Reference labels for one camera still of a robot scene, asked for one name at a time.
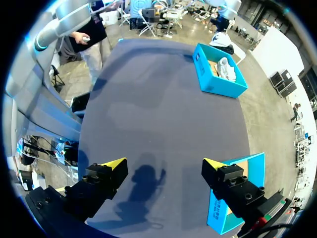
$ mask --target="box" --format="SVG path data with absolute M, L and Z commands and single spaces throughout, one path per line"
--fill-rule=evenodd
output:
M 218 63 L 223 57 L 228 59 L 231 67 L 234 67 L 236 74 L 236 82 L 218 77 L 212 72 L 209 60 Z M 220 94 L 223 96 L 238 98 L 244 91 L 248 89 L 248 85 L 244 80 L 242 73 L 235 64 L 231 55 L 212 46 L 198 44 L 196 46 L 194 55 L 194 64 L 200 84 L 200 89 L 203 92 Z
M 265 175 L 265 155 L 264 152 L 249 155 L 233 160 L 222 162 L 226 165 L 237 164 L 247 173 L 248 180 L 254 185 L 264 186 Z M 217 200 L 212 189 L 210 193 L 210 203 L 207 218 L 207 225 L 212 227 L 220 235 L 236 228 L 243 223 L 242 218 L 237 218 L 229 209 L 224 200 Z

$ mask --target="window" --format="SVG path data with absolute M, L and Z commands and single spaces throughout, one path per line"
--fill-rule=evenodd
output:
M 307 93 L 308 99 L 314 103 L 317 95 L 317 76 L 313 69 L 310 69 L 306 75 L 302 77 L 301 82 Z

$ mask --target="white wall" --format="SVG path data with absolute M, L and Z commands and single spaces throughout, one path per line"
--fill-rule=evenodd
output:
M 295 77 L 304 69 L 297 47 L 275 27 L 270 27 L 252 55 L 268 78 L 286 69 Z
M 255 41 L 263 38 L 263 35 L 256 28 L 254 28 L 240 16 L 236 16 L 235 25 L 232 28 L 236 29 L 236 27 L 239 27 L 239 29 L 245 28 L 247 30 L 246 33 L 248 33 L 250 37 L 254 38 Z

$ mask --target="hand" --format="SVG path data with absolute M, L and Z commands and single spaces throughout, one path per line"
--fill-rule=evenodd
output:
M 82 45 L 87 45 L 87 42 L 83 40 L 83 37 L 90 38 L 90 36 L 87 35 L 86 33 L 77 32 L 77 31 L 71 33 L 71 36 L 75 38 L 75 41 L 77 44 L 82 44 Z

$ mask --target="black shirt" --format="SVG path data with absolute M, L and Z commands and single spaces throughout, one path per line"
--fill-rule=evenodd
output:
M 78 30 L 78 32 L 86 33 L 90 36 L 90 41 L 87 42 L 87 45 L 77 44 L 73 37 L 69 37 L 70 43 L 74 49 L 74 52 L 80 52 L 88 49 L 95 43 L 102 41 L 107 37 L 106 31 L 104 29 L 103 23 L 99 16 L 91 16 L 91 20 Z

